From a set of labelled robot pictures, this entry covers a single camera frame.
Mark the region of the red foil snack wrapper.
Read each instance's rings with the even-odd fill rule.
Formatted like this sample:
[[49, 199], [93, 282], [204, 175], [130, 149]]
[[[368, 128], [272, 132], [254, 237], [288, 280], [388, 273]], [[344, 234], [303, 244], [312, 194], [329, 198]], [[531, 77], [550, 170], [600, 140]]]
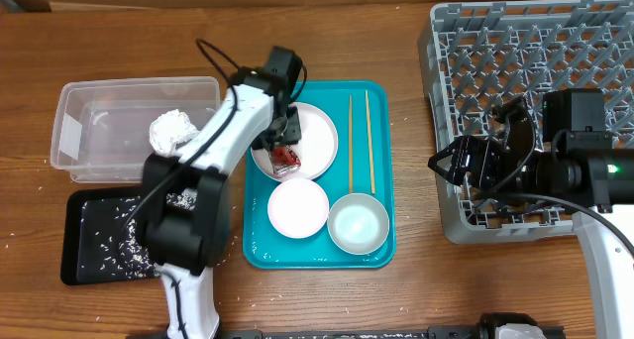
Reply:
[[270, 151], [268, 155], [272, 166], [272, 173], [276, 177], [282, 177], [301, 167], [299, 156], [290, 146], [277, 146]]

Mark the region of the large pink plate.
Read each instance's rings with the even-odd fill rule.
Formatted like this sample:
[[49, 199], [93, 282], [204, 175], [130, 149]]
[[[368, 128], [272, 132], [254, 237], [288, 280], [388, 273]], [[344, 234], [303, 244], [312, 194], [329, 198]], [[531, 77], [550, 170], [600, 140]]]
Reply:
[[294, 106], [298, 109], [301, 140], [291, 149], [300, 158], [301, 166], [277, 176], [265, 150], [251, 151], [256, 166], [269, 178], [281, 182], [293, 178], [316, 179], [332, 165], [338, 152], [338, 133], [330, 117], [314, 105], [299, 102]]

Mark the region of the wooden chopstick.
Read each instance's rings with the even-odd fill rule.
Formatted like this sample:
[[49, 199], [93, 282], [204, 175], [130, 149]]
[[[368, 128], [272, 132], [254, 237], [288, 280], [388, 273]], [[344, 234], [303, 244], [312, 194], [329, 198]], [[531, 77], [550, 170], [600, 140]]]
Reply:
[[369, 91], [365, 91], [366, 102], [366, 119], [367, 119], [367, 133], [368, 133], [368, 150], [369, 150], [369, 165], [370, 165], [370, 193], [375, 194], [375, 172], [373, 161], [373, 140], [371, 129], [371, 113], [370, 113], [370, 94]]
[[348, 151], [349, 151], [349, 193], [354, 192], [354, 110], [353, 96], [349, 95]]

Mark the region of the small pink rice bowl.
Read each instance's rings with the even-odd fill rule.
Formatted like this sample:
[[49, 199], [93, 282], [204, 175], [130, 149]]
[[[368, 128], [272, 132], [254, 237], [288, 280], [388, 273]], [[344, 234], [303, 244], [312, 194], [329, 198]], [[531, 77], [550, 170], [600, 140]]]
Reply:
[[295, 178], [274, 189], [267, 204], [272, 227], [291, 239], [315, 235], [325, 225], [330, 210], [326, 192], [316, 182]]

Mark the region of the white tissue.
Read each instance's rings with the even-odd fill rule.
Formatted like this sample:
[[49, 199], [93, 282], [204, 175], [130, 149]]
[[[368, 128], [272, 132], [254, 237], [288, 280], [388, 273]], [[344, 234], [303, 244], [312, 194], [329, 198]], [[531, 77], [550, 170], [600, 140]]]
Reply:
[[178, 145], [186, 143], [199, 134], [188, 115], [178, 109], [157, 117], [149, 128], [149, 140], [154, 151], [161, 156], [171, 156]]

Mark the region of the grey bowl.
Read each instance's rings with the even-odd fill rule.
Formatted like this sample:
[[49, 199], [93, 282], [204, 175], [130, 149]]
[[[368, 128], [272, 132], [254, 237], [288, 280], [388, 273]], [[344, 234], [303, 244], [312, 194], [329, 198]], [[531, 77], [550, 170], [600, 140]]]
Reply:
[[390, 230], [389, 215], [374, 197], [350, 193], [331, 207], [327, 228], [335, 245], [352, 255], [367, 255], [378, 250]]

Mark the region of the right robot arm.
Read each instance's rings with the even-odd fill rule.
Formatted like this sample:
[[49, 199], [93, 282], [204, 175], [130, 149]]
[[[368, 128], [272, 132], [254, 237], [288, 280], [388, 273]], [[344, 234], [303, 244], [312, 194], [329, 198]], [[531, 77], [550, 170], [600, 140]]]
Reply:
[[428, 166], [502, 217], [558, 207], [573, 218], [590, 283], [600, 338], [633, 335], [633, 152], [616, 149], [599, 89], [553, 91], [542, 123], [524, 96], [492, 109], [500, 141], [460, 136]]

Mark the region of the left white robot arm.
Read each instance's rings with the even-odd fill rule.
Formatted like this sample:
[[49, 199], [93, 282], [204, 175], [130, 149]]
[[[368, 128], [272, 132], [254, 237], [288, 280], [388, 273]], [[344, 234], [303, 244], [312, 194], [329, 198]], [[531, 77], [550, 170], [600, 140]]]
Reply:
[[293, 103], [306, 78], [296, 52], [273, 47], [264, 66], [238, 66], [225, 78], [225, 101], [194, 139], [172, 156], [146, 159], [144, 197], [130, 218], [163, 283], [164, 337], [216, 337], [213, 266], [229, 237], [229, 177], [250, 148], [291, 160], [289, 148], [301, 139]]

